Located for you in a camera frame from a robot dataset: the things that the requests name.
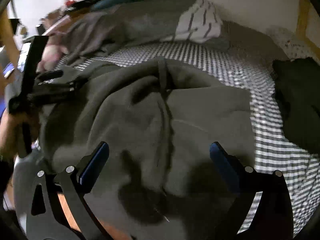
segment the gray blanket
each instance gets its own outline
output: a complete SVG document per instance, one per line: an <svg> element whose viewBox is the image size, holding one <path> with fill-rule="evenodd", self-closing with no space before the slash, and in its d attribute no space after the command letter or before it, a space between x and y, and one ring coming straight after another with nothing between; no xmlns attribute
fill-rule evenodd
<svg viewBox="0 0 320 240"><path fill-rule="evenodd" d="M72 66L93 54L107 56L124 45L159 40L190 40L228 49L221 25L215 6L207 0L145 0L87 14L68 30L62 44Z"/></svg>
<svg viewBox="0 0 320 240"><path fill-rule="evenodd" d="M209 158L210 144L219 141L254 165L249 92L163 58L65 69L57 82L89 81L42 127L40 145L54 169L75 165L106 141L110 157L86 195L98 219L139 240L208 239L234 200Z"/></svg>

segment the black cloth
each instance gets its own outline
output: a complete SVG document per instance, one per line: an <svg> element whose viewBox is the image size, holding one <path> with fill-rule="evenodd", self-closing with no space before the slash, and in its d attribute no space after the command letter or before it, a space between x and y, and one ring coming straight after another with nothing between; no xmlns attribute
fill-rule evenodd
<svg viewBox="0 0 320 240"><path fill-rule="evenodd" d="M310 153L320 153L320 66L311 58L274 61L275 99L285 137Z"/></svg>
<svg viewBox="0 0 320 240"><path fill-rule="evenodd" d="M41 128L41 149L54 170L76 165L105 141L110 157L85 196L99 220L139 240L212 236L234 195L209 147L219 141L243 165L254 166L249 91L175 60L126 68L94 64L84 72L65 67L56 80L89 78Z"/></svg>

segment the striped cloth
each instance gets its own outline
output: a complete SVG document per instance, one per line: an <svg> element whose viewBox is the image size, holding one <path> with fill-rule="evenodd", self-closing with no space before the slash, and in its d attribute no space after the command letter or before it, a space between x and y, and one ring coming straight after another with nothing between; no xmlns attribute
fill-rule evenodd
<svg viewBox="0 0 320 240"><path fill-rule="evenodd" d="M279 108L272 97L275 91L271 78L272 61L251 57L243 51L224 53L199 44L163 42L122 48L108 57L88 59L75 68L83 70L94 60L126 67L157 56L189 63L215 76L227 86L250 90L251 123L256 139L255 169L263 173L272 173L274 170L284 173L292 202L296 235L308 222L320 201L320 162L316 155L289 142L283 135ZM257 193L240 232L250 226L260 198L261 193Z"/></svg>

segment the black and white checkered fabric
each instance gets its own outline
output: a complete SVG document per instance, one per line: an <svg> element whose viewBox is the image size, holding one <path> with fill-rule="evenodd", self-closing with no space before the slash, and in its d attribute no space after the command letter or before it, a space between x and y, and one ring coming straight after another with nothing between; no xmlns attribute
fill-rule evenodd
<svg viewBox="0 0 320 240"><path fill-rule="evenodd" d="M274 170L284 173L292 201L296 235L308 222L320 201L320 162L317 156L309 154L284 137L281 115L272 97L274 82L270 76L270 62L239 55L210 50L198 44L164 42L122 48L108 57L88 59L75 68L83 70L94 60L109 61L126 67L164 56L194 65L227 86L249 89L251 123L256 142L255 169L265 173L272 173ZM250 226L260 198L261 193L257 193L240 232Z"/></svg>

